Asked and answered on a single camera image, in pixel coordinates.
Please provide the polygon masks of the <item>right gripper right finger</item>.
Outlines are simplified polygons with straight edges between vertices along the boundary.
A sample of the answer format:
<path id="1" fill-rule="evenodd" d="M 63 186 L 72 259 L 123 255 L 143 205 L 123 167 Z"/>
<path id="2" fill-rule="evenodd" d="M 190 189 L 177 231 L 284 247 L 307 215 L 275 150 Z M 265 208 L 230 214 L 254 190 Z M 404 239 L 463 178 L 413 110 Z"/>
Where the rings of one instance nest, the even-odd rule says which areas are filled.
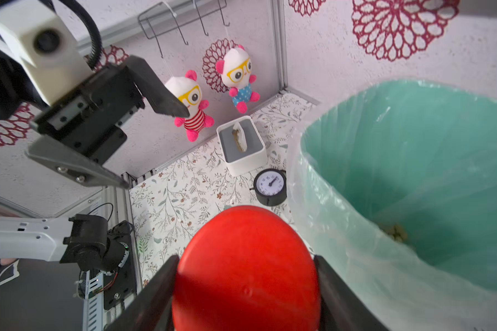
<path id="1" fill-rule="evenodd" d="M 330 264 L 314 257 L 321 294 L 320 330 L 388 331 Z"/>

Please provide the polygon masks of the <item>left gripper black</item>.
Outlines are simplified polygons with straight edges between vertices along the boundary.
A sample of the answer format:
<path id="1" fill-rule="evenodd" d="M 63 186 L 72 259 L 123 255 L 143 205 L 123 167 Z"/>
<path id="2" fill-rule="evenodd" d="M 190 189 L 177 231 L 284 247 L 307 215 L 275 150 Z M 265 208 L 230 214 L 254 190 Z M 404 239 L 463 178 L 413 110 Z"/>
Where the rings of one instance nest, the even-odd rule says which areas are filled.
<path id="1" fill-rule="evenodd" d="M 130 56 L 107 65 L 30 123 L 42 136 L 27 158 L 84 187 L 130 184 L 102 165 L 126 141 L 121 126 L 144 107 L 157 114 L 188 118 L 188 108 L 161 82 L 145 59 Z"/>

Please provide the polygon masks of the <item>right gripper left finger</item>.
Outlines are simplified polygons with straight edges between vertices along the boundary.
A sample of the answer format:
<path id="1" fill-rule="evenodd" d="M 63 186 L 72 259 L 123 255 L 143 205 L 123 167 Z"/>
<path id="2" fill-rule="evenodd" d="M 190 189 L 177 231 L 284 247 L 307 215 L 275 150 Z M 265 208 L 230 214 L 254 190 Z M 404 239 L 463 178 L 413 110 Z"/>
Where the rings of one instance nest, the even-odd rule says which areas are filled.
<path id="1" fill-rule="evenodd" d="M 172 298 L 179 256 L 167 259 L 149 284 L 106 330 L 174 330 Z"/>

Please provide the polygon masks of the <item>red jar lid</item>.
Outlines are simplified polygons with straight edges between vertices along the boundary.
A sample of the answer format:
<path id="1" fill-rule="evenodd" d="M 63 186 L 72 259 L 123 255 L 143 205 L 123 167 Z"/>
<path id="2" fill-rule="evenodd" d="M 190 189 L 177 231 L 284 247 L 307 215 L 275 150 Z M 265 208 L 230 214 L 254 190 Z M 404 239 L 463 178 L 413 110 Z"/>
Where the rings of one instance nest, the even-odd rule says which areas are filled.
<path id="1" fill-rule="evenodd" d="M 229 208 L 206 223 L 178 264 L 176 330 L 317 330 L 316 266 L 290 225 L 260 207 Z"/>

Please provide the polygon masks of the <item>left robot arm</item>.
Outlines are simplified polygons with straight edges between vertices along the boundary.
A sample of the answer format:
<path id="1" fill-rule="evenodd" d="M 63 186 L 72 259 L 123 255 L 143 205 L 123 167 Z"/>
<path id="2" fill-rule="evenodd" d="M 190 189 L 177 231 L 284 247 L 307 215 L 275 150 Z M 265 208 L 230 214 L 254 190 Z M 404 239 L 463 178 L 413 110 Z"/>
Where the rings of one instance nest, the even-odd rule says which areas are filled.
<path id="1" fill-rule="evenodd" d="M 22 103 L 39 109 L 30 127 L 39 135 L 26 156 L 81 186 L 128 183 L 104 167 L 126 141 L 121 125 L 138 110 L 188 117 L 149 64 L 131 56 L 99 66 L 103 43 L 93 18 L 77 1 L 65 6 L 91 39 L 84 57 L 51 1 L 0 1 L 0 121 Z M 130 255 L 110 239 L 108 222 L 95 215 L 69 219 L 0 218 L 0 259 L 76 263 L 82 270 L 112 272 Z"/>

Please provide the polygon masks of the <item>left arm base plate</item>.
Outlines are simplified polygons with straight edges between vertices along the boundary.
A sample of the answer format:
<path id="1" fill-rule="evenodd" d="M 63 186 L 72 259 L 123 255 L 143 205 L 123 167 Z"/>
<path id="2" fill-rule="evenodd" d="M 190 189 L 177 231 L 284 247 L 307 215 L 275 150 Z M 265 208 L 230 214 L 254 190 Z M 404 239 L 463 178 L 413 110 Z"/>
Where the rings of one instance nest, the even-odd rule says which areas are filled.
<path id="1" fill-rule="evenodd" d="M 122 221 L 109 230 L 108 238 L 120 243 L 127 249 L 127 260 L 114 271 L 104 272 L 98 269 L 81 271 L 78 278 L 77 294 L 88 303 L 101 300 L 104 311 L 124 309 L 124 301 L 137 294 L 135 258 L 133 253 L 134 226 Z"/>

